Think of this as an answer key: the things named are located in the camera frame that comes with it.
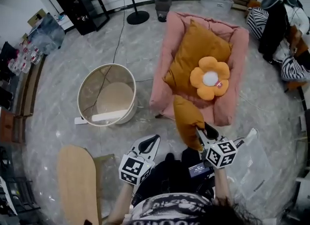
long dark hair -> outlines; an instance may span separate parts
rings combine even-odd
[[[243,205],[231,204],[228,199],[216,199],[215,205],[206,205],[200,224],[261,225],[260,219]]]

white flower center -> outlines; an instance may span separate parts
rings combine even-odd
[[[208,87],[213,87],[213,86],[215,86],[215,84],[218,82],[218,75],[217,75],[217,73],[214,72],[214,71],[206,72],[206,73],[203,75],[202,82],[203,82],[206,86],[208,86]]]

round laundry basket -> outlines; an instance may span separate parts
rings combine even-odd
[[[77,99],[81,116],[94,126],[126,123],[138,106],[132,73],[114,63],[93,70],[83,81]]]

white rim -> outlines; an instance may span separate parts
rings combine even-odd
[[[81,112],[81,109],[80,109],[80,107],[79,107],[78,100],[79,100],[79,96],[80,96],[80,93],[81,93],[81,89],[82,89],[82,87],[84,86],[84,83],[85,83],[85,81],[87,80],[87,78],[88,78],[92,73],[94,73],[95,71],[97,71],[98,69],[103,68],[103,67],[108,67],[108,66],[120,66],[120,67],[125,68],[125,69],[130,73],[131,78],[132,78],[133,83],[134,83],[134,96],[133,96],[133,99],[132,99],[132,101],[131,101],[131,104],[130,104],[129,108],[127,109],[127,111],[126,111],[126,113],[125,113],[124,116],[122,116],[121,118],[119,118],[119,119],[117,119],[116,121],[111,122],[111,123],[109,123],[109,124],[101,124],[101,125],[100,125],[100,124],[95,124],[95,123],[92,123],[92,122],[88,121],[88,119],[86,119],[86,118],[83,116],[83,114],[82,114],[82,112]],[[86,78],[83,80],[83,82],[82,82],[82,84],[81,84],[81,86],[80,86],[80,88],[79,88],[79,90],[78,90],[78,96],[77,96],[77,99],[78,99],[78,100],[77,100],[77,103],[78,103],[78,104],[77,104],[77,106],[78,106],[78,111],[79,111],[80,115],[85,119],[85,121],[87,121],[89,124],[91,124],[91,125],[93,125],[93,126],[105,127],[105,126],[110,126],[110,125],[112,125],[112,124],[115,124],[115,123],[117,123],[118,121],[122,120],[124,117],[126,117],[126,116],[128,115],[128,113],[132,110],[132,106],[133,106],[133,104],[134,104],[134,102],[135,102],[135,97],[136,97],[136,81],[135,81],[135,78],[134,78],[134,76],[132,75],[132,73],[129,71],[129,69],[127,69],[126,67],[124,67],[124,66],[122,66],[122,65],[120,65],[120,64],[110,63],[110,64],[104,64],[104,65],[102,65],[102,66],[97,67],[96,69],[94,69],[93,71],[91,71],[91,72],[86,76]]]

grey floor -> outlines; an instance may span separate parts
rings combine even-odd
[[[130,122],[104,128],[74,125],[74,118],[79,115],[79,87],[91,70],[113,61],[123,25],[123,12],[113,14],[98,32],[86,36],[81,36],[77,30],[68,32],[61,49],[46,59],[34,115],[26,122],[26,145],[22,155],[26,175],[33,180],[35,198],[48,224],[67,224],[60,205],[56,172],[57,155],[64,145],[82,146],[93,157],[108,153],[116,155],[115,161],[104,168],[102,177],[104,215],[109,213],[122,185],[117,178],[117,166],[134,140],[147,134],[159,134],[162,140],[155,159],[157,163],[167,152],[180,157],[186,148],[174,121],[155,119],[149,110],[153,72],[166,24],[157,20],[154,4],[139,9],[148,11],[151,17],[137,26],[125,23],[115,58],[115,63],[127,66],[137,81],[140,108]],[[198,1],[173,2],[171,10],[213,16],[246,27],[242,12],[230,11],[224,17],[216,16]],[[132,10],[126,10],[125,17],[130,12]],[[240,91],[243,98],[239,97],[235,122],[219,130],[230,139],[245,136],[252,127],[259,130],[273,175],[263,190],[250,200],[240,197],[240,190],[234,190],[233,194],[249,211],[264,219],[279,215],[292,198],[295,178],[305,164],[306,144],[294,141],[299,137],[300,97],[297,92],[284,93],[279,72],[263,60],[257,45],[251,37]]]

